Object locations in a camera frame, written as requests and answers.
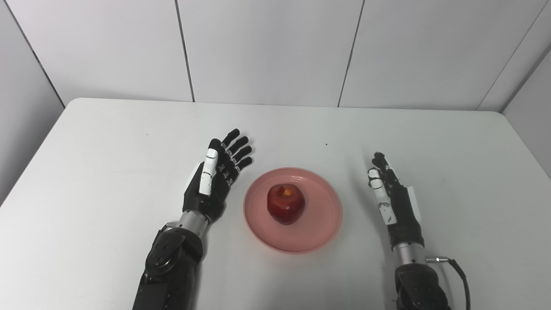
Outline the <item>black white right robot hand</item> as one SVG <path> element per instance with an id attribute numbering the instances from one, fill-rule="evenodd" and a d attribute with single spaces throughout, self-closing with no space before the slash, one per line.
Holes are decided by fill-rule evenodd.
<path id="1" fill-rule="evenodd" d="M 391 247 L 399 244 L 425 246 L 415 190 L 401 183 L 384 153 L 374 153 L 372 164 L 374 167 L 368 170 L 369 186 L 387 226 Z"/>

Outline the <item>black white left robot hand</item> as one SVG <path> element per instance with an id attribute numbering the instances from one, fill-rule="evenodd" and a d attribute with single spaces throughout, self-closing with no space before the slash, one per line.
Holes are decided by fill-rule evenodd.
<path id="1" fill-rule="evenodd" d="M 241 172 L 253 163 L 248 136 L 233 129 L 222 140 L 212 139 L 204 161 L 191 174 L 184 192 L 183 212 L 200 214 L 207 223 L 218 220 Z"/>

